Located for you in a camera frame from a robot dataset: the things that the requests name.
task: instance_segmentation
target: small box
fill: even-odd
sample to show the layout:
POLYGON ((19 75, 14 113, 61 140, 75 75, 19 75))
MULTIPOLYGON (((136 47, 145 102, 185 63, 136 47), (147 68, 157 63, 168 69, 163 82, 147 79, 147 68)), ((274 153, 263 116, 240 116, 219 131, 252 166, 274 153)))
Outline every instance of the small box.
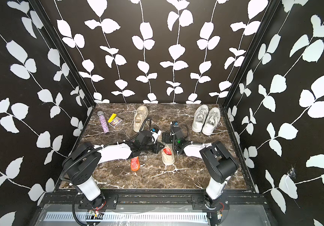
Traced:
POLYGON ((123 120, 119 117, 115 117, 109 124, 115 128, 117 125, 119 125, 123 120))
POLYGON ((108 119, 108 123, 111 123, 111 121, 113 121, 113 119, 116 117, 116 114, 112 114, 112 116, 108 119))

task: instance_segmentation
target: beige sneaker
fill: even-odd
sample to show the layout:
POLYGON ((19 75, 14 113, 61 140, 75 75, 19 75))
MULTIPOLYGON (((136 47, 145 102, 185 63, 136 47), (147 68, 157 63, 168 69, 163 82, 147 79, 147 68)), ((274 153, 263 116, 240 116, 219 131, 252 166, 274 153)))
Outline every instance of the beige sneaker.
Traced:
POLYGON ((164 165, 170 166, 173 165, 175 162, 175 155, 172 151, 172 145, 171 144, 164 144, 165 147, 161 150, 162 153, 162 161, 164 165))
POLYGON ((133 113, 134 113, 133 130, 138 133, 143 121, 146 119, 148 115, 148 109, 146 106, 142 105, 139 106, 137 110, 134 110, 133 113))

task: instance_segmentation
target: sneaker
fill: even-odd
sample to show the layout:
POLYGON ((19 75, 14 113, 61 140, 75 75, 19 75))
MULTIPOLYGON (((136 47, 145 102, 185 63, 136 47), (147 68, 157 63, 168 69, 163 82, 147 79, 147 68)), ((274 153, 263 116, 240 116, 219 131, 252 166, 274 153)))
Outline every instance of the sneaker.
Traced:
POLYGON ((173 154, 172 146, 170 144, 165 144, 165 147, 162 149, 161 153, 164 165, 173 165, 175 162, 175 155, 173 154))
POLYGON ((221 112, 218 107, 214 107, 210 110, 207 115, 207 119, 204 127, 202 128, 202 133, 209 136, 213 133, 215 128, 217 127, 218 122, 221 119, 221 112))
POLYGON ((142 105, 139 106, 137 110, 134 110, 133 113, 134 113, 133 130, 138 133, 143 121, 146 119, 148 115, 148 108, 142 105))
POLYGON ((205 123, 206 116, 208 114, 208 106, 201 105, 194 113, 194 119, 192 123, 192 130, 196 133, 201 132, 202 127, 205 123))

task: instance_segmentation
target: brown marble surface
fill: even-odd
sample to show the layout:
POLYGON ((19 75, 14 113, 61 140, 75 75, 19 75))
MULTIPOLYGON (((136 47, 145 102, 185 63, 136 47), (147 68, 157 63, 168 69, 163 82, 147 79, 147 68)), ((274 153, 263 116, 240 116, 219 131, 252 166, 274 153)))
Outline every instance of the brown marble surface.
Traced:
MULTIPOLYGON (((87 128, 82 135, 81 142, 90 141, 94 145, 116 143, 126 140, 136 133, 133 131, 133 110, 141 104, 97 104, 87 128), (123 122, 116 128, 109 126, 110 133, 105 135, 97 116, 97 111, 104 111, 107 120, 116 113, 123 122)), ((221 141, 227 150, 236 159, 235 150, 228 135, 226 125, 221 117, 217 128, 210 136, 192 131, 193 115, 200 105, 195 104, 144 104, 148 108, 148 116, 152 117, 152 127, 168 131, 171 121, 186 124, 190 130, 187 140, 195 142, 221 141)), ((209 109, 218 107, 216 104, 208 104, 209 109)), ((147 153, 139 156, 141 167, 133 172, 130 169, 130 160, 113 160, 101 163, 93 172, 93 178, 100 188, 120 189, 205 189, 209 183, 210 175, 202 159, 196 157, 184 157, 175 154, 175 163, 165 167, 162 156, 147 153)), ((65 182, 60 188, 70 189, 65 182)), ((244 177, 239 166, 237 172, 229 180, 225 189, 246 189, 244 177)))

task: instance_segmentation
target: black wallpaper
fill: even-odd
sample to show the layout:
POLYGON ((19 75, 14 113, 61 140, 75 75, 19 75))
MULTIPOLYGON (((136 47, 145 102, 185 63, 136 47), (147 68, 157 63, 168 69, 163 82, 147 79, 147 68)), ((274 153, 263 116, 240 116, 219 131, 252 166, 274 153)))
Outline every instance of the black wallpaper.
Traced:
POLYGON ((0 225, 53 191, 91 111, 77 87, 30 4, 0 0, 0 225))
POLYGON ((277 8, 227 108, 255 189, 279 225, 321 226, 324 2, 293 3, 277 8))
POLYGON ((268 0, 41 3, 96 102, 222 103, 268 0))

